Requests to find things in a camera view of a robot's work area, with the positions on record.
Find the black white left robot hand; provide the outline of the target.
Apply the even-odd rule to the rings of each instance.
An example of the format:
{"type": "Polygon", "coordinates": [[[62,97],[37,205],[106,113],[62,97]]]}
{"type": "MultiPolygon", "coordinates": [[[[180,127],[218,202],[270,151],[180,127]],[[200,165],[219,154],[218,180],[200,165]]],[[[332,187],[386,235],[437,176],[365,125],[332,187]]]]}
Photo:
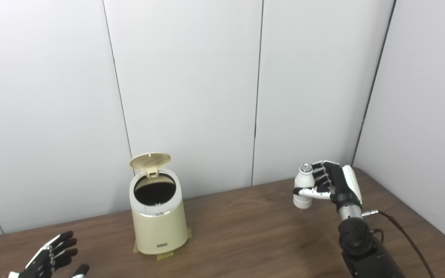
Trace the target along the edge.
{"type": "Polygon", "coordinates": [[[72,263],[78,254],[78,249],[74,248],[77,242],[73,231],[58,234],[39,248],[23,271],[11,271],[8,277],[51,278],[57,270],[72,263]]]}

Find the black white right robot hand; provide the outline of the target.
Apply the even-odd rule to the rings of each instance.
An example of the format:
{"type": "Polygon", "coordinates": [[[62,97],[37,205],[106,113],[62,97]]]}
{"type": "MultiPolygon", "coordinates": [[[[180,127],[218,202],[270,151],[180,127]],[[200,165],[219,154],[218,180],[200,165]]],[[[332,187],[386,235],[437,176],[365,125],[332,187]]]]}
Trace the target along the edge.
{"type": "Polygon", "coordinates": [[[348,204],[362,206],[362,195],[350,165],[322,160],[304,163],[294,179],[293,203],[307,209],[314,199],[330,200],[337,209],[348,204]]]}

